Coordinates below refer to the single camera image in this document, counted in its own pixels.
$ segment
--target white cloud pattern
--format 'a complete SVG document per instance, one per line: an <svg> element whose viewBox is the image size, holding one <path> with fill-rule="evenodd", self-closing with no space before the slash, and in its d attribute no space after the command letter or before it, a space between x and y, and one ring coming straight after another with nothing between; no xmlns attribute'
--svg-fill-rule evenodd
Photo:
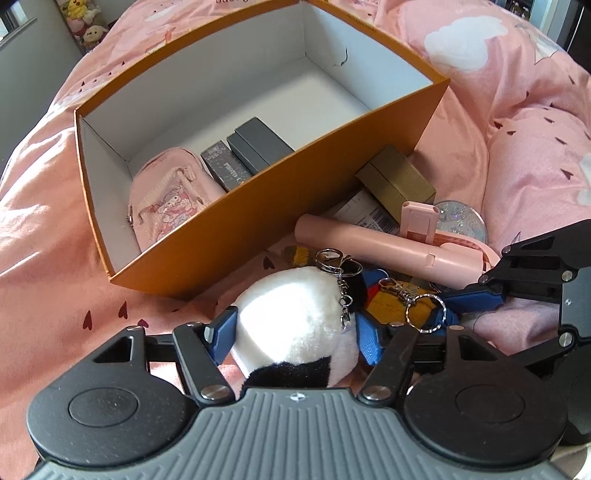
<svg viewBox="0 0 591 480"><path fill-rule="evenodd" d="M591 153L586 154L580 161L579 166L587 182L591 184ZM579 192L577 203L586 207L591 207L591 190L585 189Z"/></svg>
<svg viewBox="0 0 591 480"><path fill-rule="evenodd" d="M485 40L508 33L500 18L488 15L463 17L427 35L425 50L436 65L476 72L488 61Z"/></svg>

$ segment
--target pink phone holder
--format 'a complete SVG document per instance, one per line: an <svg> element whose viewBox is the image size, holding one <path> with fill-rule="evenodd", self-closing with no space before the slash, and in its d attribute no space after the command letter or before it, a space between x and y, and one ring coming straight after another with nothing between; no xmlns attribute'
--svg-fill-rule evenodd
<svg viewBox="0 0 591 480"><path fill-rule="evenodd" d="M499 261L490 247L472 238L435 229L438 210L407 202L401 232L432 244L376 232L314 215L302 215L295 225L297 242L315 248L338 248L357 260L420 277L446 287L462 289Z"/></svg>

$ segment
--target pink cartoon pouch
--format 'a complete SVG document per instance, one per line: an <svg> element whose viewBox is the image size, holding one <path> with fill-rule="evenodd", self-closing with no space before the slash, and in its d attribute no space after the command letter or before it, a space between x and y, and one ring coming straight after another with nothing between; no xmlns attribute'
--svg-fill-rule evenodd
<svg viewBox="0 0 591 480"><path fill-rule="evenodd" d="M174 147L148 161L134 177L128 220L143 252L226 192L202 161Z"/></svg>

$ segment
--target cardboard box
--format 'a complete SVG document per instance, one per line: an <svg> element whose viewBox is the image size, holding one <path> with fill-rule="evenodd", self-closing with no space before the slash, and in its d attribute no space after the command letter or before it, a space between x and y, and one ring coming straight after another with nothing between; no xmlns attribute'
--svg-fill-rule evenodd
<svg viewBox="0 0 591 480"><path fill-rule="evenodd" d="M75 111L86 204L110 281L188 298L354 188L386 145L410 154L449 80L322 0L269 0L164 43ZM141 166L199 153L253 117L295 151L139 250L127 223Z"/></svg>
<svg viewBox="0 0 591 480"><path fill-rule="evenodd" d="M435 200L435 188L392 145L372 158L356 176L398 224L404 202L433 203Z"/></svg>

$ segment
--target glitter compact mirror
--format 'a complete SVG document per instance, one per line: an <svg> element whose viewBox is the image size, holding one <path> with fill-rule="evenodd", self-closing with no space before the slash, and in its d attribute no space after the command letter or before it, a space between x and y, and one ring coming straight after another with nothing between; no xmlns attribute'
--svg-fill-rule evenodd
<svg viewBox="0 0 591 480"><path fill-rule="evenodd" d="M435 206L441 212L437 230L466 235L484 244L487 242L484 220L472 207L454 200L439 202Z"/></svg>

